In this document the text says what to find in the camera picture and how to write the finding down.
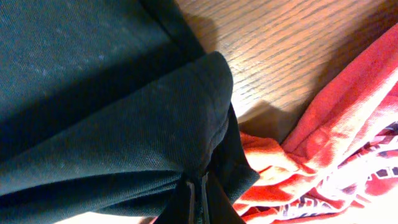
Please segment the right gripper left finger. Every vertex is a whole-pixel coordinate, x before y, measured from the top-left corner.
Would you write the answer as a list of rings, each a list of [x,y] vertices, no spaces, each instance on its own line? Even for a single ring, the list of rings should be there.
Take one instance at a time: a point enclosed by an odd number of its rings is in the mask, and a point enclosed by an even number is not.
[[[194,217],[195,217],[195,185],[192,182],[186,182],[187,187],[189,188],[189,207],[188,207],[188,224],[193,224]]]

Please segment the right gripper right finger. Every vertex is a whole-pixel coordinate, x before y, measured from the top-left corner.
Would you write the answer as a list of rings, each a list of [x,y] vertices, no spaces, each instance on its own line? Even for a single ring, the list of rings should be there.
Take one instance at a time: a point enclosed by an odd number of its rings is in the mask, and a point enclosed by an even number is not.
[[[203,207],[203,223],[204,224],[210,224],[210,216],[209,216],[209,211],[208,211],[208,197],[207,197],[207,191],[206,191],[207,181],[208,181],[208,173],[206,173],[201,178],[201,201],[202,201],[202,207]]]

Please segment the black polo shirt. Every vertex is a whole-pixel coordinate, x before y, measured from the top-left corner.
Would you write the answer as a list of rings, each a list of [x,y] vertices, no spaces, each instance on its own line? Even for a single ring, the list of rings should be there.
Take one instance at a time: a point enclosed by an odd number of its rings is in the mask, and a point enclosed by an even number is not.
[[[241,223],[233,77],[174,1],[1,2],[1,222]]]

